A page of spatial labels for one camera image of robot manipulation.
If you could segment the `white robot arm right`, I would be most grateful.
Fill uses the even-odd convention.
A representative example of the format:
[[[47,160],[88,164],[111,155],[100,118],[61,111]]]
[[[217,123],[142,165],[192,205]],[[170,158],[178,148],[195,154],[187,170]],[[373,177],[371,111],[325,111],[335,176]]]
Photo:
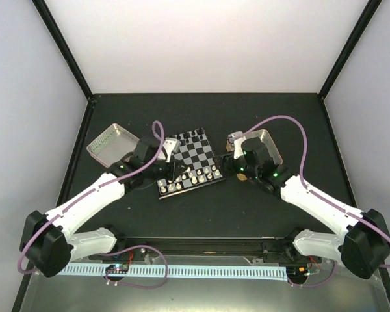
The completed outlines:
[[[322,222],[331,233],[301,229],[284,243],[282,252],[290,262],[303,256],[337,261],[351,273],[369,279],[390,255],[389,230],[384,216],[347,205],[313,185],[277,160],[274,143],[242,135],[227,138],[228,153],[217,158],[227,177],[243,175],[263,191],[292,204]]]

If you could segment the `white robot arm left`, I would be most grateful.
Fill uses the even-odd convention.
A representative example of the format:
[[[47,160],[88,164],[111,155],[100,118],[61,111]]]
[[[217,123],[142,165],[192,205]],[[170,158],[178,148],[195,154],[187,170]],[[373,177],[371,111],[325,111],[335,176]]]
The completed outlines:
[[[57,275],[74,260],[94,254],[122,258],[127,249],[120,234],[102,227],[78,233],[78,229],[112,202],[147,179],[175,180],[187,166],[174,155],[181,143],[176,138],[140,139],[133,151],[113,162],[88,188],[46,213],[33,211],[26,219],[19,250],[44,276]]]

